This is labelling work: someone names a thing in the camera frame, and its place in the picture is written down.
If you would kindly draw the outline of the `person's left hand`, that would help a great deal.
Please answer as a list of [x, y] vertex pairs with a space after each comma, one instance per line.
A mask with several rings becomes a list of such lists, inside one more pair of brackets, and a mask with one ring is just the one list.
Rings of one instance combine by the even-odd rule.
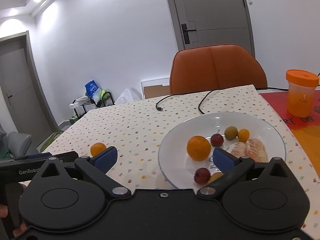
[[8, 208], [8, 215], [1, 218], [1, 239], [13, 239], [13, 231], [23, 222], [19, 211], [19, 200], [23, 190], [20, 183], [1, 185], [1, 204]]

